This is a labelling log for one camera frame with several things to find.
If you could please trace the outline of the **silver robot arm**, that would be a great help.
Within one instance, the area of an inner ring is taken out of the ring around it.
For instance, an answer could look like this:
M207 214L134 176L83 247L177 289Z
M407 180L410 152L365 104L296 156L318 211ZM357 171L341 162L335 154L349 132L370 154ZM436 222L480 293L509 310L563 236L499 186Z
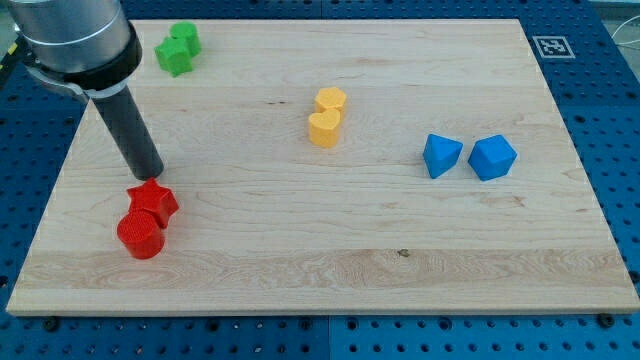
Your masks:
M142 60L135 27L117 0L9 0L25 65L44 87L91 101L133 176L160 175L164 164L129 90Z

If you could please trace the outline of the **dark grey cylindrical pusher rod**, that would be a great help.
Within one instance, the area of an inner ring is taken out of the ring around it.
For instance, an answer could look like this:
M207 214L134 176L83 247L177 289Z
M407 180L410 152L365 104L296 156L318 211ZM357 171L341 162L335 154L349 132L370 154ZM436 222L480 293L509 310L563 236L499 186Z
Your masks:
M93 98L93 103L133 176L142 181L158 177L164 164L129 88Z

